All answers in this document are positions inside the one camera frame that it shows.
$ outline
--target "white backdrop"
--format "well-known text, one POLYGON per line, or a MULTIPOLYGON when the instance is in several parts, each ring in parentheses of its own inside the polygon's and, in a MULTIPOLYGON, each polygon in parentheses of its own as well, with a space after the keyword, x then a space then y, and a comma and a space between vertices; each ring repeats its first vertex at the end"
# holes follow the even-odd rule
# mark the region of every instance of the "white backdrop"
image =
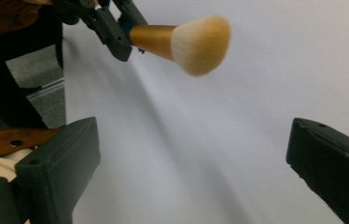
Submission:
POLYGON ((150 24, 219 14, 228 55, 205 77, 64 29, 68 122, 98 119, 102 163, 74 222, 335 224, 286 164, 295 117, 349 135, 349 1, 134 0, 150 24))

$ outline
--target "black plastic mount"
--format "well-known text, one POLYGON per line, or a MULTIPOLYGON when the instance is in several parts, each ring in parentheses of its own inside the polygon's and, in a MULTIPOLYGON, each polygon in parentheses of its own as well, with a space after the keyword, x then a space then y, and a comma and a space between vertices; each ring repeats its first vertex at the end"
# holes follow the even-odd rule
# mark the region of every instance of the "black plastic mount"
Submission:
POLYGON ((319 122, 294 119, 286 161, 349 224, 349 137, 319 122))
POLYGON ((71 224, 78 199, 100 163, 95 118, 63 128, 0 177, 0 223, 71 224))
POLYGON ((122 28, 147 22, 132 0, 113 0, 113 2, 121 12, 119 21, 116 21, 108 9, 109 0, 97 9, 93 0, 53 0, 53 6, 66 24, 74 25, 81 18, 96 32, 115 58, 126 62, 131 55, 132 45, 127 32, 122 28))

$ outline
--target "wooden brush handle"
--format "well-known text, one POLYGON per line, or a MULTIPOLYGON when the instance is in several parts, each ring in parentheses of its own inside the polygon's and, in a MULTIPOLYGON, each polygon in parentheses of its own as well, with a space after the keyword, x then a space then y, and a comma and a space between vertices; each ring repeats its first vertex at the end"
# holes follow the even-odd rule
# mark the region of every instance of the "wooden brush handle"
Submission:
POLYGON ((41 145, 59 130, 0 128, 0 156, 41 145))

